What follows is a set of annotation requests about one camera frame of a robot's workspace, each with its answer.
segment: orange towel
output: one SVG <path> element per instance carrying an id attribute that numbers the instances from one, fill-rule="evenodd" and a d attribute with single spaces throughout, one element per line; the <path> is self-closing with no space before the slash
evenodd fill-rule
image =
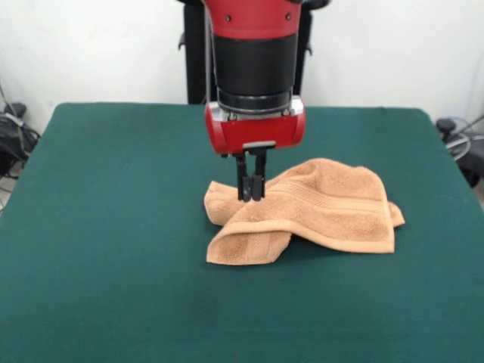
<path id="1" fill-rule="evenodd" d="M 274 262 L 291 234 L 334 250 L 393 253 L 394 228 L 405 224 L 376 174 L 326 159 L 268 181 L 261 202 L 240 202 L 235 188 L 212 182 L 204 203 L 210 221 L 224 225 L 206 260 L 222 265 Z"/>

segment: black cylindrical joint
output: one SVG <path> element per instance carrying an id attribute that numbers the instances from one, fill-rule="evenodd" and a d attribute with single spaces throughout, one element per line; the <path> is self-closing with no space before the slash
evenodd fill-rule
<path id="1" fill-rule="evenodd" d="M 296 72 L 297 34 L 237 40 L 214 36 L 219 103 L 236 113 L 270 113 L 290 104 Z"/>

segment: towel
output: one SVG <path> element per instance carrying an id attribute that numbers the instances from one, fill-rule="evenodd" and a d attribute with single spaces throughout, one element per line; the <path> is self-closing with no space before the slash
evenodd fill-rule
<path id="1" fill-rule="evenodd" d="M 213 181 L 204 204 L 209 220 L 224 226 L 206 255 L 221 265 L 274 262 L 292 234 L 343 252 L 394 253 L 394 228 L 405 224 L 378 175 L 328 159 L 268 181 L 260 202 L 240 202 L 236 188 Z"/>

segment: green table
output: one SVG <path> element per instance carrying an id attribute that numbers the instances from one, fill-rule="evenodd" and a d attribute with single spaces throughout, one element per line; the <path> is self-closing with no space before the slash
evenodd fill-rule
<path id="1" fill-rule="evenodd" d="M 295 237 L 273 265 L 205 263 L 202 107 L 59 106 L 0 218 L 0 362 L 482 362 L 484 218 L 419 110 L 309 108 L 296 149 L 364 165 L 408 224 L 394 255 Z"/>

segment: white wall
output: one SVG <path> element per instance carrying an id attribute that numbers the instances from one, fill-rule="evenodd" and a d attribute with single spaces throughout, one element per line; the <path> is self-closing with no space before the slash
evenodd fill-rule
<path id="1" fill-rule="evenodd" d="M 0 0 L 0 75 L 44 129 L 65 101 L 184 103 L 175 0 Z M 483 0 L 333 0 L 315 13 L 309 105 L 484 111 Z"/>

